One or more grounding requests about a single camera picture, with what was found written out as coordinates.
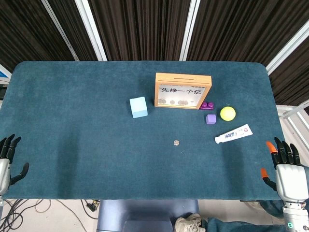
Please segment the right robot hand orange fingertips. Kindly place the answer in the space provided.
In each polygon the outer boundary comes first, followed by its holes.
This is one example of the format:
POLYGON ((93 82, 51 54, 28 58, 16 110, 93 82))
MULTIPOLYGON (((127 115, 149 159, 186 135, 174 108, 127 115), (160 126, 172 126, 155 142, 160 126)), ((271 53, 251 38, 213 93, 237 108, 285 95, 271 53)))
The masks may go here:
POLYGON ((302 203, 309 198, 309 190, 299 152, 294 144, 287 144, 277 137, 274 140, 275 145, 267 141, 266 146, 271 154, 276 181, 270 180, 265 168, 260 169, 261 178, 284 202, 302 203))

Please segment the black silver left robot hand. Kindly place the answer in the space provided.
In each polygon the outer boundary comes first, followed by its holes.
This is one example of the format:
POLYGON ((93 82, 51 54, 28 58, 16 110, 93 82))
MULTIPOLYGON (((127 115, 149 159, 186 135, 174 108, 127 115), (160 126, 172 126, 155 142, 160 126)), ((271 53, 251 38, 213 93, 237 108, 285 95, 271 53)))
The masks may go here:
POLYGON ((26 162, 21 173, 11 177, 11 164, 13 163, 15 149, 21 137, 15 138, 15 134, 5 137, 0 141, 0 196, 3 196, 10 186, 23 179, 29 170, 29 163, 26 162))

